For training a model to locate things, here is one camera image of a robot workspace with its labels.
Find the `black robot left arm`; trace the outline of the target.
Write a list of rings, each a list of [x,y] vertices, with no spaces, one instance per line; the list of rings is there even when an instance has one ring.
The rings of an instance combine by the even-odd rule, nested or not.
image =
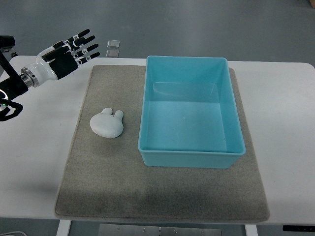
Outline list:
[[[0,83],[0,120],[7,121],[17,117],[23,110],[23,105],[13,101],[16,97],[28,91],[28,86],[20,75],[11,66],[9,61],[3,55],[4,52],[10,51],[15,46],[13,36],[0,36],[0,65],[8,74],[8,78]]]

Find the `black white robotic left hand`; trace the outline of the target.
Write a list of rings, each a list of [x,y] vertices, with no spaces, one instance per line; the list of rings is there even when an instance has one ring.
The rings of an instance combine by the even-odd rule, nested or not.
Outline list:
[[[95,51],[98,44],[86,46],[95,39],[93,35],[86,38],[88,33],[90,30],[86,29],[40,52],[34,63],[21,69],[20,77],[26,86],[35,88],[48,80],[62,79],[98,57],[100,53]]]

